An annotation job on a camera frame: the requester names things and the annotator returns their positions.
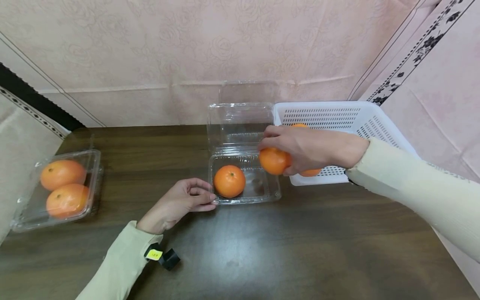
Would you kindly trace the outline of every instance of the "dark wood tabletop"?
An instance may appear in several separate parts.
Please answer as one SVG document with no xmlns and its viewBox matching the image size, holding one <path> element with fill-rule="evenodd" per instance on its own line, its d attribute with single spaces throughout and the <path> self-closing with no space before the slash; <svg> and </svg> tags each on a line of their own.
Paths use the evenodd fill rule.
<svg viewBox="0 0 480 300">
<path fill-rule="evenodd" d="M 59 153 L 87 149 L 92 135 L 105 168 L 97 215 L 10 233 L 0 299 L 74 299 L 128 221 L 176 181 L 207 179 L 205 126 L 84 128 Z M 185 216 L 164 238 L 181 263 L 148 264 L 129 299 L 478 299 L 410 209 L 352 184 L 280 185 L 277 202 Z"/>
</svg>

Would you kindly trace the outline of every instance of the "black wrist strap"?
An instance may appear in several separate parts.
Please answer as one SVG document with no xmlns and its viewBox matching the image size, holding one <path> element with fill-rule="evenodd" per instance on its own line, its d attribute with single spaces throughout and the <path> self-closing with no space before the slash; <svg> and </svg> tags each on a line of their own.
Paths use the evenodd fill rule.
<svg viewBox="0 0 480 300">
<path fill-rule="evenodd" d="M 160 244 L 158 243 L 154 243 L 148 246 L 144 257 L 147 260 L 158 262 L 167 271 L 173 269 L 180 262 L 180 258 L 173 249 L 170 249 L 166 253 L 163 253 L 160 250 Z"/>
</svg>

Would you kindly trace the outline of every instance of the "beige sleeve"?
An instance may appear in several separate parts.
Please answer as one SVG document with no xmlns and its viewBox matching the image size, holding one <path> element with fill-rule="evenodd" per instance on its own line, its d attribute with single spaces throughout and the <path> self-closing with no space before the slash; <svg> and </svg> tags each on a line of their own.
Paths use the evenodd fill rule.
<svg viewBox="0 0 480 300">
<path fill-rule="evenodd" d="M 480 184 L 375 138 L 346 174 L 367 190 L 409 207 L 480 262 Z"/>
<path fill-rule="evenodd" d="M 136 228 L 130 221 L 110 246 L 95 276 L 78 295 L 77 300 L 124 300 L 145 267 L 144 254 L 149 245 L 160 243 L 163 236 Z"/>
</svg>

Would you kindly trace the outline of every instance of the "sticker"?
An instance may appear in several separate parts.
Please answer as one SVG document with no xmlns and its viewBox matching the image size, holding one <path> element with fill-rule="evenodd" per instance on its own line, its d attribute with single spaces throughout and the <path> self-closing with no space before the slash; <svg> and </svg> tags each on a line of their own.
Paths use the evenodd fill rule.
<svg viewBox="0 0 480 300">
<path fill-rule="evenodd" d="M 153 261 L 158 261 L 162 257 L 163 252 L 152 249 L 148 252 L 145 258 L 151 259 Z"/>
</svg>

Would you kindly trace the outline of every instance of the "black trim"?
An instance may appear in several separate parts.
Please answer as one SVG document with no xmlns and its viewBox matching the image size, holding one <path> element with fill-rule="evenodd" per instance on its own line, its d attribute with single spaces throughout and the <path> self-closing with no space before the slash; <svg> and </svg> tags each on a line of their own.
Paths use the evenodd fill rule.
<svg viewBox="0 0 480 300">
<path fill-rule="evenodd" d="M 85 125 L 68 112 L 61 109 L 43 95 L 40 95 L 34 88 L 10 71 L 10 69 L 5 67 L 1 62 L 0 85 L 69 131 L 85 127 Z"/>
<path fill-rule="evenodd" d="M 410 76 L 450 28 L 469 9 L 475 0 L 450 0 L 415 46 L 367 99 L 377 105 L 383 104 Z"/>
</svg>

